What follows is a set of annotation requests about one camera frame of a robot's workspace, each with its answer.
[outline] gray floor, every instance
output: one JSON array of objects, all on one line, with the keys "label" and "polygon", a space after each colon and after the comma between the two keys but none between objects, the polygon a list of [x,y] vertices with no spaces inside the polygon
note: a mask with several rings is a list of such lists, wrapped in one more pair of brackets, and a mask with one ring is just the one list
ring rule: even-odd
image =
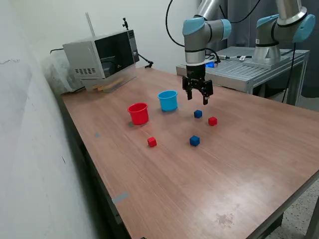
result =
[{"label": "gray floor", "polygon": [[[281,101],[282,97],[283,94],[279,94],[272,99]],[[302,97],[299,107],[319,112],[319,98],[308,99]],[[270,234],[267,239],[302,239],[309,226],[318,195],[319,180],[287,209],[282,226]]]}]

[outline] table stain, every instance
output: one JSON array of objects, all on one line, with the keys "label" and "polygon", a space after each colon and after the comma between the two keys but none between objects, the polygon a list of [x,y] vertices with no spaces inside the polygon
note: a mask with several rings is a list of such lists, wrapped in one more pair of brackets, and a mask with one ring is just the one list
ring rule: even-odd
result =
[{"label": "table stain", "polygon": [[217,222],[220,226],[222,227],[228,227],[230,228],[231,225],[234,225],[233,224],[233,218],[234,218],[234,215],[233,214],[230,214],[230,215],[219,215],[218,213],[216,213],[216,216],[217,216]]}]

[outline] blue cube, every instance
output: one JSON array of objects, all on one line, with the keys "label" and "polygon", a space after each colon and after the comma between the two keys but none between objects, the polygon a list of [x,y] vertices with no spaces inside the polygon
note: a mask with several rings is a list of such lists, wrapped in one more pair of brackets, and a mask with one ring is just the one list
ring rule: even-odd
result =
[{"label": "blue cube", "polygon": [[202,118],[202,116],[203,116],[203,112],[202,111],[196,110],[194,112],[194,117],[195,118],[199,119],[199,118]]},{"label": "blue cube", "polygon": [[189,143],[190,143],[190,145],[192,145],[192,146],[198,146],[199,144],[200,144],[200,139],[199,139],[199,137],[197,137],[197,136],[192,136],[190,139],[189,139]]}]

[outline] black cable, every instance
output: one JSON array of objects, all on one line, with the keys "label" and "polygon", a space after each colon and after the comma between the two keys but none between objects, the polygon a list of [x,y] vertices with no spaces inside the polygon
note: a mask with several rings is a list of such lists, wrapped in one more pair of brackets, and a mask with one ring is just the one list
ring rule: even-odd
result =
[{"label": "black cable", "polygon": [[283,100],[281,101],[282,103],[285,101],[287,89],[288,89],[288,87],[289,87],[291,75],[292,75],[292,73],[293,73],[293,67],[294,67],[294,61],[295,61],[295,52],[296,52],[296,43],[294,43],[293,60],[292,60],[292,62],[291,62],[291,68],[290,68],[290,72],[289,72],[289,78],[288,78],[288,81],[287,81],[287,85],[286,85],[284,97],[283,97]]},{"label": "black cable", "polygon": [[[173,2],[173,0],[170,0],[170,2],[169,2],[169,4],[168,4],[168,7],[167,7],[167,11],[166,11],[166,16],[165,16],[166,32],[167,32],[168,36],[170,37],[170,39],[171,39],[176,45],[181,46],[181,47],[185,47],[184,45],[182,45],[182,44],[178,43],[177,41],[175,41],[175,40],[172,38],[172,36],[170,35],[169,30],[168,30],[167,19],[168,19],[169,8],[170,8],[172,2]],[[205,48],[205,50],[210,50],[211,52],[213,52],[213,53],[215,54],[215,56],[216,56],[217,63],[220,63],[220,59],[219,59],[219,56],[218,56],[218,54],[216,53],[216,51],[214,51],[214,50],[212,50],[212,49],[210,49],[210,48]]]},{"label": "black cable", "polygon": [[[124,24],[123,24],[122,26],[125,27],[126,30],[129,30],[129,24],[128,24],[128,22],[126,21],[126,18],[125,18],[125,17],[123,18],[123,21],[124,21]],[[142,56],[140,53],[138,53],[138,55],[139,55],[143,60],[145,60],[145,61],[148,63],[148,65],[145,66],[145,68],[152,68],[152,65],[154,64],[153,61],[149,61],[149,60],[146,59],[144,56]]]},{"label": "black cable", "polygon": [[166,26],[166,31],[168,33],[168,36],[170,37],[170,39],[178,46],[181,46],[181,47],[185,47],[184,45],[178,43],[177,41],[175,41],[172,36],[170,35],[169,33],[169,30],[168,30],[168,26],[167,26],[167,19],[168,19],[168,12],[169,12],[169,8],[170,8],[170,5],[171,3],[173,2],[173,0],[170,0],[169,4],[168,4],[168,7],[167,7],[167,11],[166,11],[166,17],[165,17],[165,26]]},{"label": "black cable", "polygon": [[61,50],[64,50],[64,48],[53,49],[53,50],[50,51],[50,54],[52,53],[52,51],[61,51]]},{"label": "black cable", "polygon": [[[240,22],[246,20],[246,19],[250,16],[250,14],[252,14],[252,12],[256,9],[256,7],[258,6],[259,2],[260,2],[260,0],[258,0],[258,2],[257,2],[256,5],[253,7],[253,9],[252,9],[252,10],[248,13],[248,15],[245,16],[243,19],[241,19],[240,21],[231,21],[230,23],[236,24],[236,23],[240,23]],[[225,19],[227,19],[227,17],[226,17],[226,15],[225,15],[225,13],[224,13],[223,8],[221,7],[221,5],[219,5],[219,8],[220,8],[221,13],[223,14],[223,17],[224,17]]]},{"label": "black cable", "polygon": [[148,65],[145,66],[145,68],[152,68],[152,65],[154,64],[153,61],[149,61],[149,60],[146,59],[144,56],[142,56],[140,53],[139,53],[139,56],[140,56],[143,60],[145,60],[145,61],[148,63]]},{"label": "black cable", "polygon": [[209,50],[209,51],[211,51],[212,53],[214,53],[215,56],[216,56],[217,63],[220,63],[220,59],[219,59],[219,56],[218,56],[218,54],[217,54],[216,51],[214,51],[213,49],[207,48],[207,47],[205,48],[205,50]]}]

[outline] wall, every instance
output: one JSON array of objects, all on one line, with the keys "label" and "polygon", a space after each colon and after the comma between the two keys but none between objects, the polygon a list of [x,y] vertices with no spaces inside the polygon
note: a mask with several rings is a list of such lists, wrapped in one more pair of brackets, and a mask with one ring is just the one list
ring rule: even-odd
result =
[{"label": "wall", "polygon": [[[91,36],[85,12],[89,12],[96,35],[123,30],[126,17],[136,34],[139,53],[154,61],[154,68],[176,73],[185,62],[183,48],[175,45],[165,29],[169,0],[11,0],[39,61],[62,44]],[[169,29],[178,42],[183,21],[196,14],[199,0],[175,0]],[[139,66],[145,65],[141,60]]]},{"label": "wall", "polygon": [[0,29],[0,238],[102,238],[82,156],[7,0]]}]

